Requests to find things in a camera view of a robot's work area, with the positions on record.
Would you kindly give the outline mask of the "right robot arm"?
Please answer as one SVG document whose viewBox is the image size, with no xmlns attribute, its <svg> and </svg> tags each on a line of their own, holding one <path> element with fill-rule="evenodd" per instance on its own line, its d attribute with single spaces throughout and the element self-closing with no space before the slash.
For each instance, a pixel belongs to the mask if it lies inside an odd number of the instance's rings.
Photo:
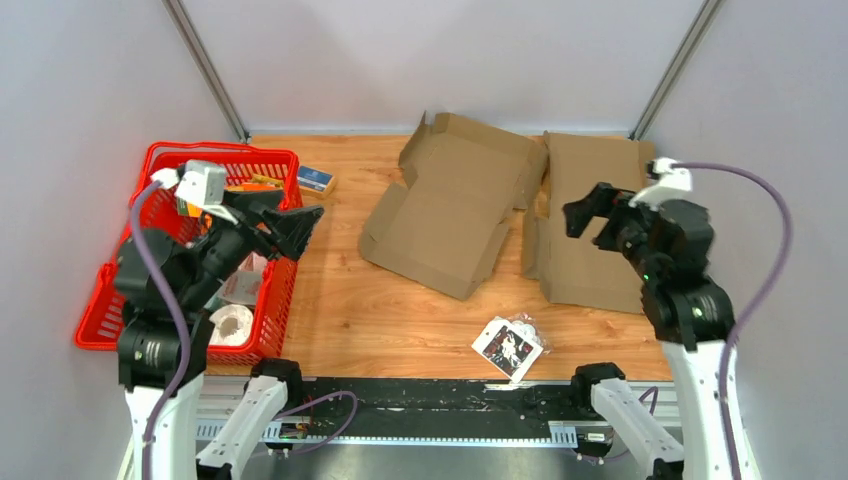
<svg viewBox="0 0 848 480">
<path fill-rule="evenodd" d="M 738 402 L 722 392 L 720 368 L 735 324 L 728 294 L 706 273 L 714 230 L 708 211 L 683 199 L 650 206 L 635 193 L 597 184 L 564 205 L 566 233 L 580 237 L 595 217 L 606 224 L 594 238 L 621 254 L 642 281 L 641 303 L 673 375 L 683 439 L 676 440 L 641 403 L 613 364 L 576 370 L 570 404 L 579 416 L 606 420 L 646 479 L 755 479 L 742 431 L 720 418 L 729 410 L 740 427 Z"/>
</svg>

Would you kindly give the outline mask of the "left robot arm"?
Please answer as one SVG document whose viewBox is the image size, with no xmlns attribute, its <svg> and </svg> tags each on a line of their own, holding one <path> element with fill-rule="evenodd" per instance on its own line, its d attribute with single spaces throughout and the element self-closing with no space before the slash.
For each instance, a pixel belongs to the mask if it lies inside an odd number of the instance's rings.
<svg viewBox="0 0 848 480">
<path fill-rule="evenodd" d="M 238 479 L 277 412 L 304 405 L 293 361 L 263 360 L 234 415 L 203 450 L 195 445 L 197 409 L 214 325 L 209 309 L 223 283 L 252 255 L 298 261 L 324 215 L 320 205 L 280 210 L 282 193 L 227 192 L 227 219 L 193 244 L 141 223 L 154 182 L 130 209 L 130 236 L 118 250 L 115 289 L 123 296 L 118 376 L 133 428 L 140 479 Z"/>
</svg>

